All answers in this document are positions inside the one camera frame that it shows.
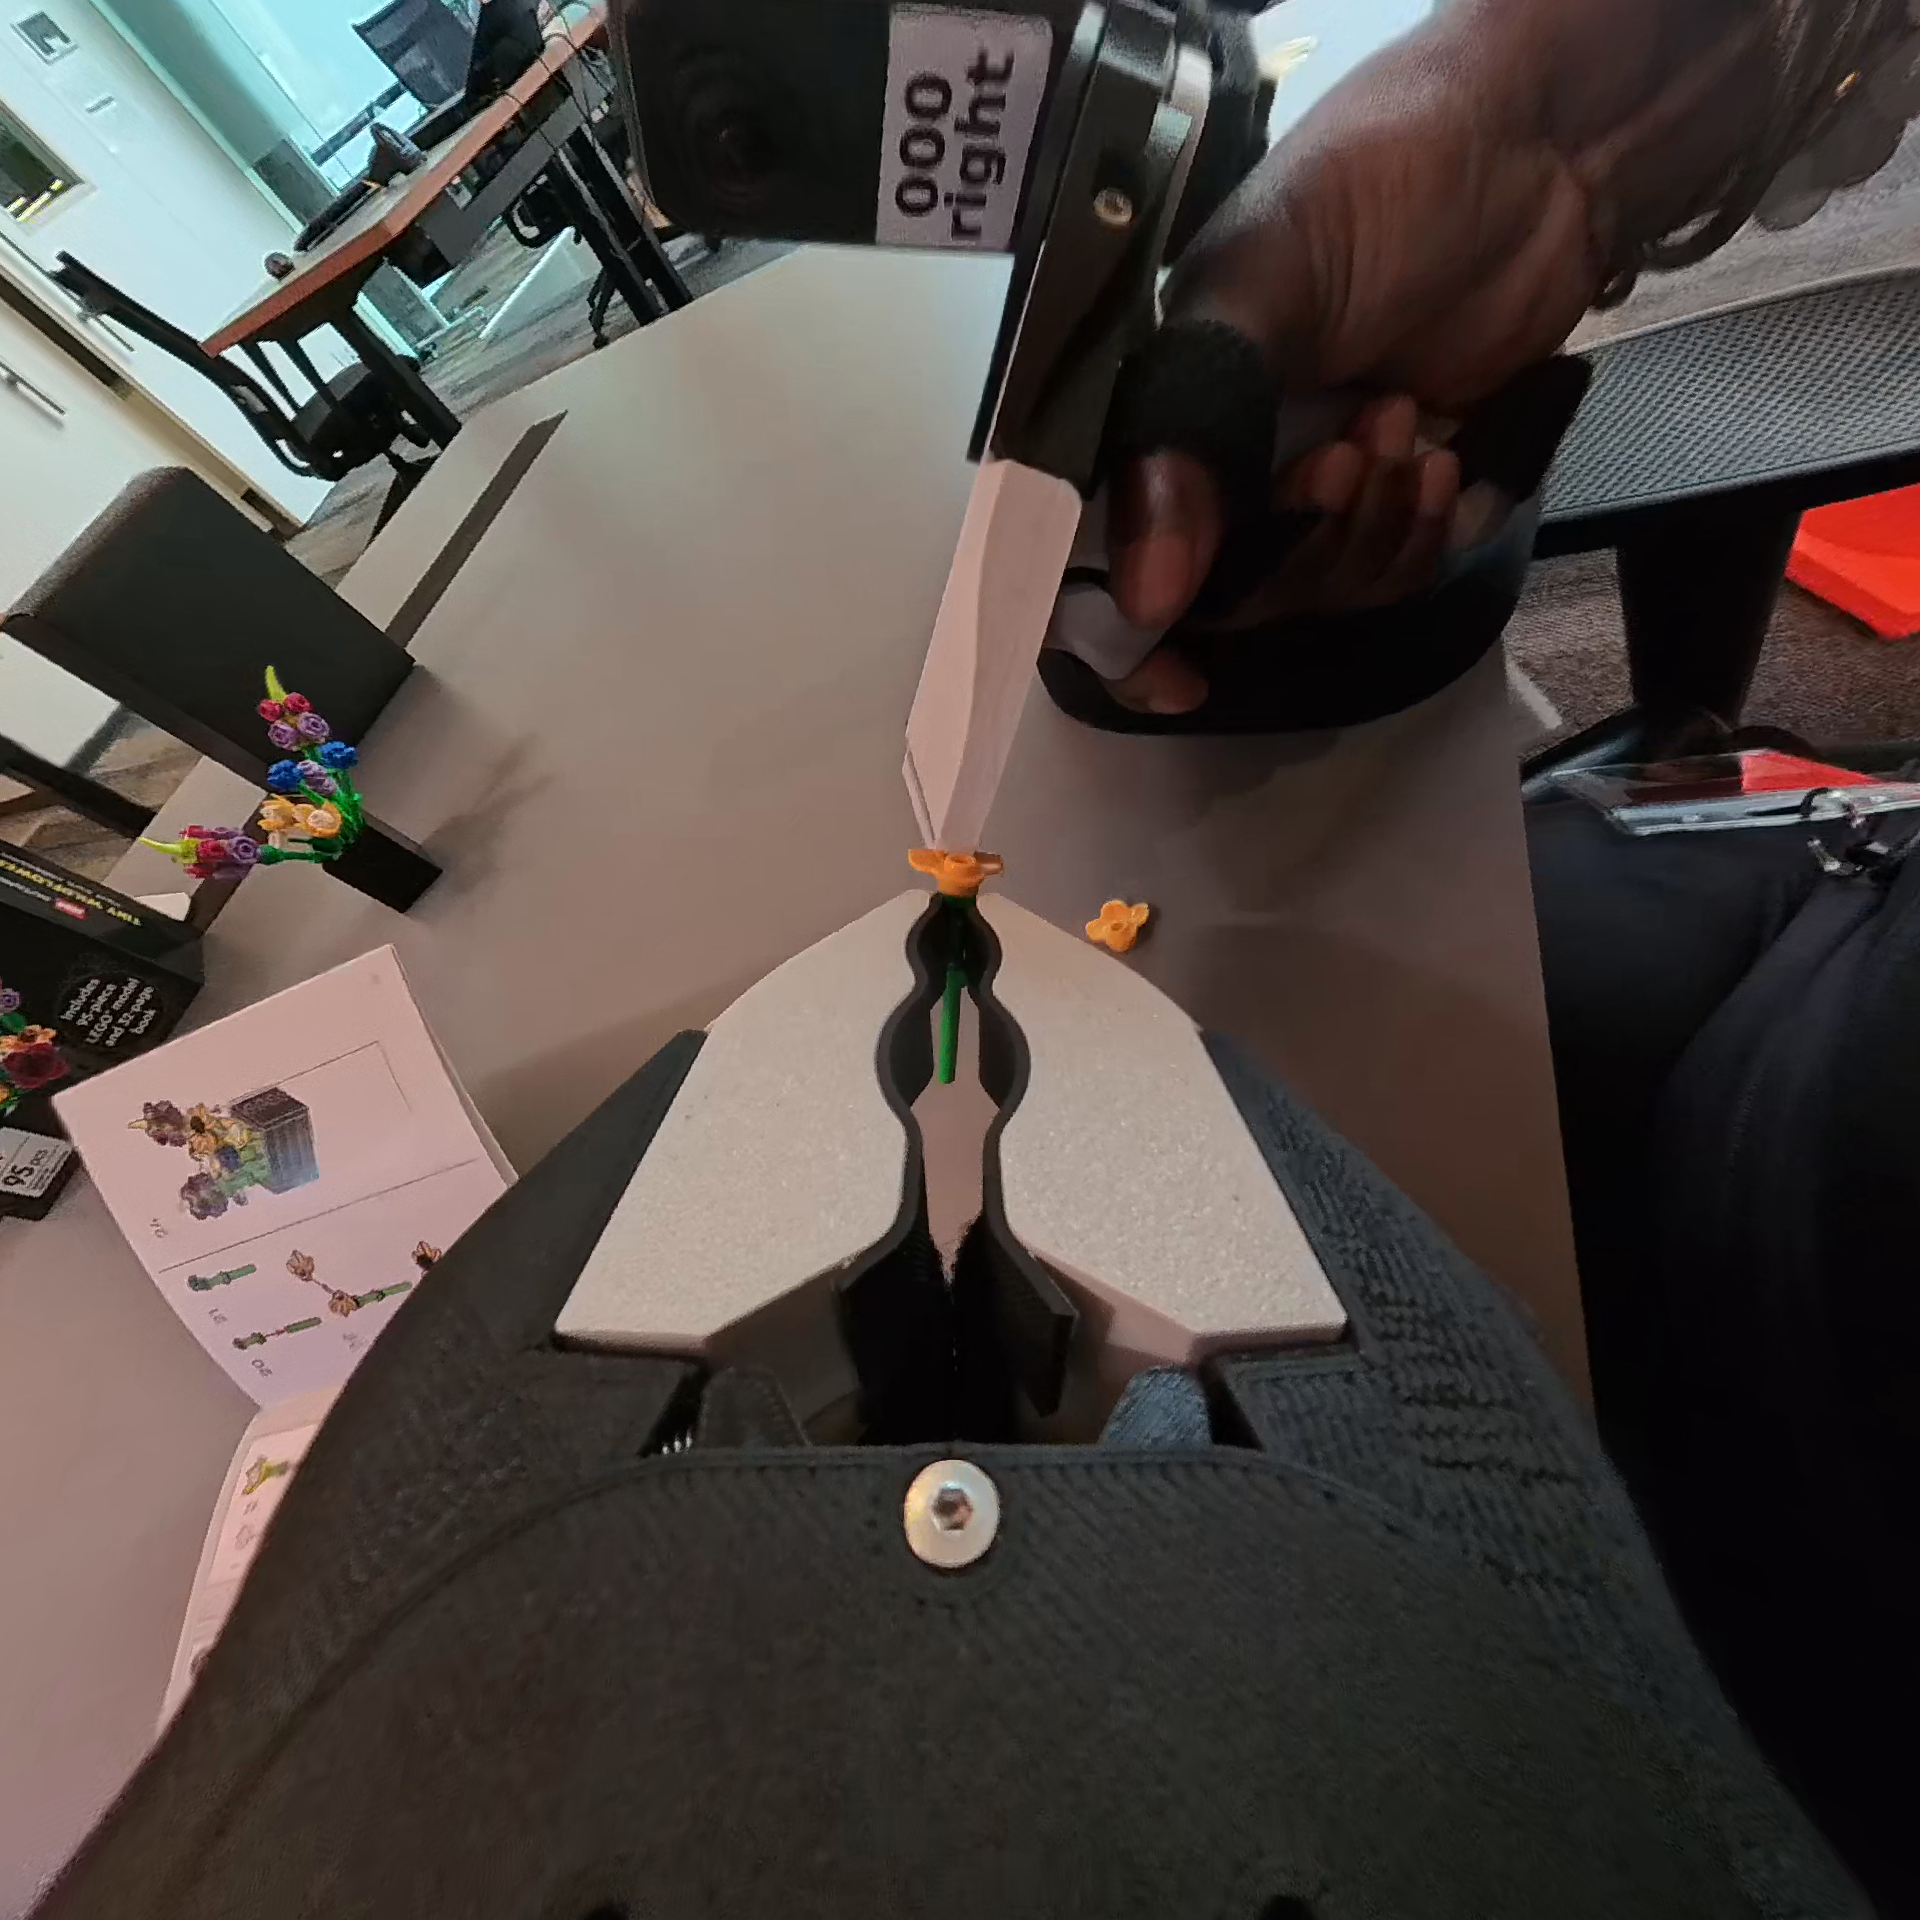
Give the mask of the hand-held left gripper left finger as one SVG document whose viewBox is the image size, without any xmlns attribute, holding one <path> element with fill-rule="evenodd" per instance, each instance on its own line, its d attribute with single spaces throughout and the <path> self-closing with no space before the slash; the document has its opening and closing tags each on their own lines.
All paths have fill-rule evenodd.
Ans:
<svg viewBox="0 0 1920 1920">
<path fill-rule="evenodd" d="M 562 1309 L 596 1353 L 765 1366 L 819 1435 L 938 1424 L 938 1257 L 908 1094 L 880 1039 L 922 1016 L 899 893 L 715 1016 Z"/>
</svg>

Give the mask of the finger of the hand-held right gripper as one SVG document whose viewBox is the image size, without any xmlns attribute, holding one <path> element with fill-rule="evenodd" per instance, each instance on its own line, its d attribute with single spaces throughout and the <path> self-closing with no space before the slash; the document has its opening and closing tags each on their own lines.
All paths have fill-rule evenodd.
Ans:
<svg viewBox="0 0 1920 1920">
<path fill-rule="evenodd" d="M 988 846 L 984 823 L 1079 517 L 1068 480 L 982 458 L 907 719 L 903 773 L 922 846 Z"/>
<path fill-rule="evenodd" d="M 1157 654 L 1157 624 L 1131 622 L 1110 578 L 1063 578 L 1044 637 L 1044 665 L 1079 660 L 1103 687 L 1138 691 L 1138 669 Z"/>
</svg>

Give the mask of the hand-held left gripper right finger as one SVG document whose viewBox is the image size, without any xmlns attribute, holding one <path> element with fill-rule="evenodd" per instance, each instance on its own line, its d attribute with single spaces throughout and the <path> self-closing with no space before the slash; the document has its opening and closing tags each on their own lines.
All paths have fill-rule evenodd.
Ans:
<svg viewBox="0 0 1920 1920">
<path fill-rule="evenodd" d="M 1149 1366 L 1331 1348 L 1349 1333 L 1205 1030 L 1149 977 L 984 898 L 994 1004 L 1025 1079 L 999 1109 L 996 1200 L 1076 1311 L 1035 1435 L 1099 1435 Z"/>
</svg>

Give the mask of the green lego stem piece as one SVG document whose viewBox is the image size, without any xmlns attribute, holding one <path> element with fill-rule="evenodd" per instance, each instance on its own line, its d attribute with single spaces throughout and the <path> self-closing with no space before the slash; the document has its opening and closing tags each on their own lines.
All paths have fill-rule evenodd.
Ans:
<svg viewBox="0 0 1920 1920">
<path fill-rule="evenodd" d="M 974 960 L 974 898 L 934 891 L 922 927 L 927 977 L 938 980 L 934 1085 L 955 1079 L 955 1044 Z"/>
</svg>

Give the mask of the lego flower model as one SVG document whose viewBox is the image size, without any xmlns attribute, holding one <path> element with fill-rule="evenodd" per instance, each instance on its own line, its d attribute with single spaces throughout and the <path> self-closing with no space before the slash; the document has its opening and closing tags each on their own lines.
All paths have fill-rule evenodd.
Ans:
<svg viewBox="0 0 1920 1920">
<path fill-rule="evenodd" d="M 137 837 L 197 882 L 244 882 L 267 870 L 317 870 L 407 913 L 436 887 L 441 864 L 385 833 L 359 791 L 359 751 L 336 736 L 308 693 L 262 669 L 258 719 L 276 749 L 267 795 L 240 828 L 187 824 L 178 837 Z"/>
</svg>

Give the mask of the black lego set box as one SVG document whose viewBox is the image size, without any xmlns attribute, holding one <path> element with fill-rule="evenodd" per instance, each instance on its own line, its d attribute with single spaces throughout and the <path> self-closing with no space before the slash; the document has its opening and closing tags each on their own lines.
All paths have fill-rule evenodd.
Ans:
<svg viewBox="0 0 1920 1920">
<path fill-rule="evenodd" d="M 77 1170 L 56 1094 L 162 1044 L 201 984 L 191 925 L 5 842 L 5 1218 Z"/>
</svg>

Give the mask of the lego instruction booklet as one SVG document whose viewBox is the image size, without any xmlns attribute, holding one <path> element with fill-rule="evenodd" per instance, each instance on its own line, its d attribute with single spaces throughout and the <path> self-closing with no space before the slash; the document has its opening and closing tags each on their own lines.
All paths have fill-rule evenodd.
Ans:
<svg viewBox="0 0 1920 1920">
<path fill-rule="evenodd" d="M 515 1170 L 391 947 L 62 1092 L 56 1115 L 159 1299 L 256 1405 L 204 1532 L 171 1720 L 344 1377 Z"/>
</svg>

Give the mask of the person's right hand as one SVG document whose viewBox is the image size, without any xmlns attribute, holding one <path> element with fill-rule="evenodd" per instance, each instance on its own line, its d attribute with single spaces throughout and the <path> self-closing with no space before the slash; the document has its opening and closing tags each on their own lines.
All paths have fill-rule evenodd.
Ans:
<svg viewBox="0 0 1920 1920">
<path fill-rule="evenodd" d="M 1913 52 L 1910 5 L 1436 5 L 1336 82 L 1184 248 L 1154 338 L 1223 328 L 1281 389 L 1268 496 L 1311 527 L 1237 622 L 1430 590 L 1502 521 L 1442 425 L 1725 248 Z M 1117 462 L 1117 608 L 1168 631 L 1223 530 L 1211 467 Z"/>
</svg>

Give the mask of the long wooden desk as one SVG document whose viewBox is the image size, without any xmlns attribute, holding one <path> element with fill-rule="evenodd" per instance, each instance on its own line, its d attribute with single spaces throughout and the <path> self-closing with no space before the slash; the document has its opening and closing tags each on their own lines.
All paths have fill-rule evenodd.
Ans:
<svg viewBox="0 0 1920 1920">
<path fill-rule="evenodd" d="M 607 5 L 584 5 L 486 109 L 296 253 L 296 268 L 214 328 L 204 350 L 298 342 L 317 328 L 348 336 L 357 297 L 382 264 L 421 264 L 425 277 L 462 264 L 531 189 L 550 189 L 562 228 L 584 233 L 641 325 L 684 309 L 686 285 L 602 144 L 619 124 Z"/>
</svg>

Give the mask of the black office chair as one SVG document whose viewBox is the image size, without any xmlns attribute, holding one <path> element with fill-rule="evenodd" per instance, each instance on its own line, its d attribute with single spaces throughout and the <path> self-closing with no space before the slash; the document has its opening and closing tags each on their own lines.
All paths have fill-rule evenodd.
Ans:
<svg viewBox="0 0 1920 1920">
<path fill-rule="evenodd" d="M 402 397 L 391 378 L 366 365 L 324 378 L 302 347 L 290 350 L 305 378 L 305 391 L 296 397 L 267 350 L 244 347 L 256 372 L 214 356 L 68 251 L 58 253 L 51 279 L 79 302 L 85 315 L 108 319 L 207 378 L 296 476 L 337 484 L 377 458 L 400 470 L 397 444 L 441 450 L 457 433 L 457 417 L 433 425 L 425 401 Z"/>
</svg>

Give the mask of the grey mesh office chair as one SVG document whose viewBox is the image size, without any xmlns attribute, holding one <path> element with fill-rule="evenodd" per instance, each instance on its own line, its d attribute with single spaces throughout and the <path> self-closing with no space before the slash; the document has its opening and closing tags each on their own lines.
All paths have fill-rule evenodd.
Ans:
<svg viewBox="0 0 1920 1920">
<path fill-rule="evenodd" d="M 1690 507 L 1829 507 L 1916 480 L 1916 268 L 1732 302 L 1574 350 L 1593 380 L 1536 555 Z"/>
</svg>

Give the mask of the plain black box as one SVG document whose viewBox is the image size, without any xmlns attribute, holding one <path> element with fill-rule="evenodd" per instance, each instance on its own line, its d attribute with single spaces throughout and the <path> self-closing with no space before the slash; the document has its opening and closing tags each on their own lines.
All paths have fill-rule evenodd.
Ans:
<svg viewBox="0 0 1920 1920">
<path fill-rule="evenodd" d="M 5 631 L 234 773 L 267 770 L 267 671 L 359 742 L 410 654 L 189 470 L 133 476 Z"/>
</svg>

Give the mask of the orange plastic object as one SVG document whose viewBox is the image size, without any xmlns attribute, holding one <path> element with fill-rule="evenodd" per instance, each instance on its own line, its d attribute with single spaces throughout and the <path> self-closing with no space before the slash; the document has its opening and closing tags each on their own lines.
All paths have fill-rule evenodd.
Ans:
<svg viewBox="0 0 1920 1920">
<path fill-rule="evenodd" d="M 1913 484 L 1805 514 L 1785 578 L 1885 639 L 1916 637 L 1916 498 Z"/>
</svg>

